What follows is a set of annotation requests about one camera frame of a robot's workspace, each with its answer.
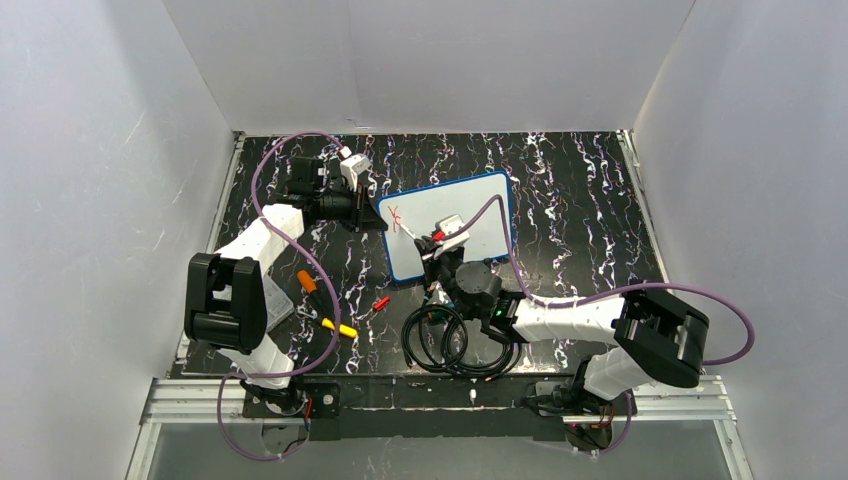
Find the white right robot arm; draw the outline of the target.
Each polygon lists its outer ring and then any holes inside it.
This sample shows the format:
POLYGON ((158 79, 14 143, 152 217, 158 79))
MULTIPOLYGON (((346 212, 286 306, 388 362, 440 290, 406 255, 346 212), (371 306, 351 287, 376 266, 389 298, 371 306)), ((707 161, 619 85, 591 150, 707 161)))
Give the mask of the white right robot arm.
POLYGON ((414 240, 424 276, 437 282, 462 321, 506 345, 576 339, 611 345, 581 362, 572 389, 611 401, 656 381, 678 388, 698 385, 709 320, 664 289, 636 288, 589 299, 530 298, 504 289, 483 261, 465 261, 461 246, 444 250, 430 237, 414 240))

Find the red marker cap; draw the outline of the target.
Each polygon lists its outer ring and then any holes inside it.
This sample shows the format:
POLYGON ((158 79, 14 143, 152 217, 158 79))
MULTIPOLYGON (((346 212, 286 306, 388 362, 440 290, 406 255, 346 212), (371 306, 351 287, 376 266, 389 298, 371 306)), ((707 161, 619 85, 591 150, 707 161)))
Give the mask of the red marker cap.
POLYGON ((374 303, 372 309, 374 311, 381 311, 389 304, 390 300, 391 298, 389 296, 382 297, 374 303))

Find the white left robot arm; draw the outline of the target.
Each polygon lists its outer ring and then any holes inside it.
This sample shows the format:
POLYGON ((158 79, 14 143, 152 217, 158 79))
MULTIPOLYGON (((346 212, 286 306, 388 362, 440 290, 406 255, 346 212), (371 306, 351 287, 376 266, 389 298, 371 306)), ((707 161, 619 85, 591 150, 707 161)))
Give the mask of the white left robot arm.
POLYGON ((295 157, 288 178, 235 240, 188 264, 184 332, 229 358, 248 383, 268 391, 289 385, 294 362, 271 340, 264 277, 290 239, 315 223, 337 221, 350 232, 385 231, 363 184, 363 154, 344 153, 339 174, 319 159, 295 157))

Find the white red whiteboard marker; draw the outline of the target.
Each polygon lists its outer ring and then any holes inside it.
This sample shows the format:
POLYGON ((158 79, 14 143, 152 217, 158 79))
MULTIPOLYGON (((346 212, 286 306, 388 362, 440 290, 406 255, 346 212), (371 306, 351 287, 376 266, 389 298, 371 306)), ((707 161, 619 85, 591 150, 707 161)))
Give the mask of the white red whiteboard marker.
POLYGON ((415 233, 414 233, 414 232, 413 232, 410 228, 408 228, 405 224, 403 224, 403 223, 398 223, 398 224, 397 224, 397 227, 398 227, 398 229, 399 229, 400 231, 402 231, 402 232, 403 232, 406 236, 408 236, 410 239, 412 239, 412 240, 419 239, 419 236, 418 236, 417 234, 415 234, 415 233))

